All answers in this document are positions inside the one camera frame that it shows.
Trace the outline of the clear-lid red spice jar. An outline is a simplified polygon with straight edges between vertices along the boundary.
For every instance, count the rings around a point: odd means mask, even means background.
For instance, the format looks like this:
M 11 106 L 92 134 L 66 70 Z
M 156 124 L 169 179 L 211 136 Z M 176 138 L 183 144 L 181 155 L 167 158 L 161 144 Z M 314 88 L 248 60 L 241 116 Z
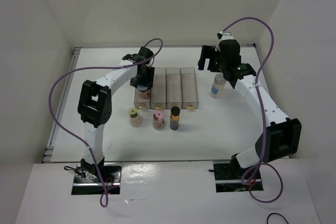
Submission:
M 138 97 L 141 99 L 149 99 L 151 96 L 151 89 L 148 87 L 138 86 L 136 90 Z

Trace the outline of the blue-label white spice bottle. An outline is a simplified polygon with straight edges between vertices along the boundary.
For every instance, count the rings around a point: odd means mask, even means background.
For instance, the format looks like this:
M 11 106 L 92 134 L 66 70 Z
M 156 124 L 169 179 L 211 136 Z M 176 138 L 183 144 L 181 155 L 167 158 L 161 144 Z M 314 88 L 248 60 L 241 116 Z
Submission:
M 216 74 L 213 80 L 213 84 L 210 91 L 210 96 L 214 99 L 218 98 L 223 91 L 226 84 L 226 80 L 222 73 Z

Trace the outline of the yellow-lid spice bottle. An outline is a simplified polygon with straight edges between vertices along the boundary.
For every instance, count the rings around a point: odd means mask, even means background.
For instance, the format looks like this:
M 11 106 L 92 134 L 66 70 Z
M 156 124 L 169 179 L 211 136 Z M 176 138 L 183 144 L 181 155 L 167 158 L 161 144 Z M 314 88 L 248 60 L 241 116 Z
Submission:
M 140 127 L 143 122 L 143 118 L 140 115 L 137 108 L 132 107 L 128 110 L 129 122 L 132 127 Z

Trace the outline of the black gold pepper bottle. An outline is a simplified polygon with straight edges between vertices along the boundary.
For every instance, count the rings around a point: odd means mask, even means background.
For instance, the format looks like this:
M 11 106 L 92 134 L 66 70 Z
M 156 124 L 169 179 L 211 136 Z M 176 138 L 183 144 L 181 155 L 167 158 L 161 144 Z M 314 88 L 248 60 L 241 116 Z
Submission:
M 179 127 L 179 119 L 180 119 L 180 108 L 177 106 L 171 107 L 171 115 L 170 115 L 170 129 L 177 130 Z

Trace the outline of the pink-lid spice bottle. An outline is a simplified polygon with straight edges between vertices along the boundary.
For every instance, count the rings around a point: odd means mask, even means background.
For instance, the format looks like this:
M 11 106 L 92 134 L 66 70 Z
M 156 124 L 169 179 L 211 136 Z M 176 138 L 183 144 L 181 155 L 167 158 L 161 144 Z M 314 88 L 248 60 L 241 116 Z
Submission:
M 155 111 L 153 114 L 153 127 L 156 130 L 165 128 L 164 114 L 162 111 Z

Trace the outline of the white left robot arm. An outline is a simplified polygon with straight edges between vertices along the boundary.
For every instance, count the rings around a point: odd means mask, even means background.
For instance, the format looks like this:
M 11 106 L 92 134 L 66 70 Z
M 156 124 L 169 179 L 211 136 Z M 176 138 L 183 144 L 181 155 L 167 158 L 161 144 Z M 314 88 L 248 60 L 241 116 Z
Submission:
M 78 113 L 84 126 L 84 141 L 91 150 L 85 151 L 80 162 L 82 170 L 93 182 L 104 177 L 103 129 L 112 115 L 112 96 L 129 81 L 143 97 L 148 97 L 155 68 L 147 64 L 153 55 L 149 48 L 141 47 L 137 54 L 125 55 L 118 69 L 96 81 L 86 80 L 82 85 Z

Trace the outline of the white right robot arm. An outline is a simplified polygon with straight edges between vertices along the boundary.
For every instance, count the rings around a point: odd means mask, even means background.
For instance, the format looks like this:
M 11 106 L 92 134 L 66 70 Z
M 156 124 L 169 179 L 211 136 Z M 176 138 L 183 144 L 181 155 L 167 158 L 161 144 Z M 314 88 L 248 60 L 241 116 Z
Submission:
M 262 134 L 255 145 L 231 157 L 230 172 L 235 178 L 244 177 L 248 169 L 258 163 L 269 163 L 295 154 L 302 129 L 298 119 L 291 119 L 275 104 L 257 82 L 256 71 L 241 58 L 239 43 L 225 39 L 217 46 L 203 45 L 197 63 L 199 70 L 220 73 L 245 99 L 262 126 Z

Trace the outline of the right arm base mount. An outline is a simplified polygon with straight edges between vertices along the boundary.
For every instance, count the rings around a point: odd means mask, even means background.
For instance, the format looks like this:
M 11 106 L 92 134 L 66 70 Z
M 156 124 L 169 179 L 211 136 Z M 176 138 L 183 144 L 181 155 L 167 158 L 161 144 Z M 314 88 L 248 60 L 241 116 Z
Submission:
M 217 193 L 233 193 L 244 191 L 263 191 L 261 174 L 247 185 L 241 183 L 241 177 L 245 170 L 234 171 L 229 162 L 214 162 L 213 168 L 208 170 L 215 178 L 215 187 Z

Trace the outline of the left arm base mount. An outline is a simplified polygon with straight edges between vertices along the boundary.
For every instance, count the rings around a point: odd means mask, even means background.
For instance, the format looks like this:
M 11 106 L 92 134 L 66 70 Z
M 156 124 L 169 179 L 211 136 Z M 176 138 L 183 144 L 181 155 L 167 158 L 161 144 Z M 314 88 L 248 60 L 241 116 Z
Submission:
M 100 195 L 104 192 L 103 185 L 99 177 L 85 172 L 79 164 L 75 167 L 64 166 L 64 170 L 74 172 L 71 190 L 72 195 Z M 121 164 L 105 163 L 102 178 L 109 195 L 120 194 L 121 175 Z

